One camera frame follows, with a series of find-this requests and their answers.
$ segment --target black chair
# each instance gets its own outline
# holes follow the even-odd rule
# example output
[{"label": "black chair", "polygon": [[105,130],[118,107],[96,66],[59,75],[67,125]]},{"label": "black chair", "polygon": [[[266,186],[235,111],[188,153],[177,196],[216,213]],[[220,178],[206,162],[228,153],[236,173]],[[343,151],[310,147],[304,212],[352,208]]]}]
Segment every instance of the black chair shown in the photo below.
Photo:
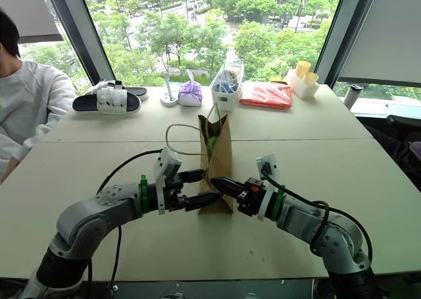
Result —
[{"label": "black chair", "polygon": [[421,141],[421,119],[390,115],[386,121],[392,127],[392,138],[403,142]]}]

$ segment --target person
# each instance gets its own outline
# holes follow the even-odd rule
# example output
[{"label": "person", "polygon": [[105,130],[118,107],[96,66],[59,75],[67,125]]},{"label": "person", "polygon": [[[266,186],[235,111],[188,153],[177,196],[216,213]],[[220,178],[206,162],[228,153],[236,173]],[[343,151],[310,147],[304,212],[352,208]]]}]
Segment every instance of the person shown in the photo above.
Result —
[{"label": "person", "polygon": [[371,126],[365,128],[421,191],[421,142],[402,142]]},{"label": "person", "polygon": [[69,77],[55,67],[22,62],[19,33],[0,9],[0,183],[70,109]]}]

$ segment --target green object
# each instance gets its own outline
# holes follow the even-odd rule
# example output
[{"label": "green object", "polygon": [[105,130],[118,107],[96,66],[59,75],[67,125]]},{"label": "green object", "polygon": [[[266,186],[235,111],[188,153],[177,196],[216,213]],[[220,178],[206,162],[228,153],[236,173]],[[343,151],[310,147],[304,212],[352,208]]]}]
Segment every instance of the green object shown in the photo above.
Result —
[{"label": "green object", "polygon": [[208,148],[208,157],[211,157],[213,149],[215,148],[216,141],[218,141],[217,136],[210,136],[206,147]]},{"label": "green object", "polygon": [[272,209],[272,216],[270,218],[272,221],[276,220],[276,216],[278,214],[279,208],[281,207],[283,201],[284,201],[284,192],[279,189],[278,197],[276,197],[275,206],[274,206],[274,209]]},{"label": "green object", "polygon": [[148,200],[148,196],[147,196],[146,175],[142,174],[139,186],[140,186],[141,209],[142,209],[143,213],[148,213],[149,212],[149,200]]}]

